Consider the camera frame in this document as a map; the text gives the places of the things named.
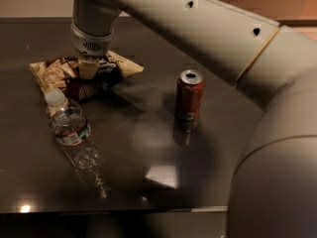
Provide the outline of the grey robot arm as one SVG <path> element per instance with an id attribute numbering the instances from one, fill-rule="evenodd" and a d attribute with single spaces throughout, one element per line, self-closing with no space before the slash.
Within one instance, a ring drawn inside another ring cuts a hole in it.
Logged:
<path id="1" fill-rule="evenodd" d="M 264 110 L 233 175 L 227 237 L 317 238 L 316 42 L 218 0 L 74 0 L 75 48 L 105 52 L 120 12 Z"/>

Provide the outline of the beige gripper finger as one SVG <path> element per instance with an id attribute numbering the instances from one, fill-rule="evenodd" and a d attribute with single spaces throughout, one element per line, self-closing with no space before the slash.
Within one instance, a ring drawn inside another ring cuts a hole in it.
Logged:
<path id="1" fill-rule="evenodd" d="M 99 57 L 80 56 L 78 58 L 79 76 L 92 79 L 99 69 Z"/>

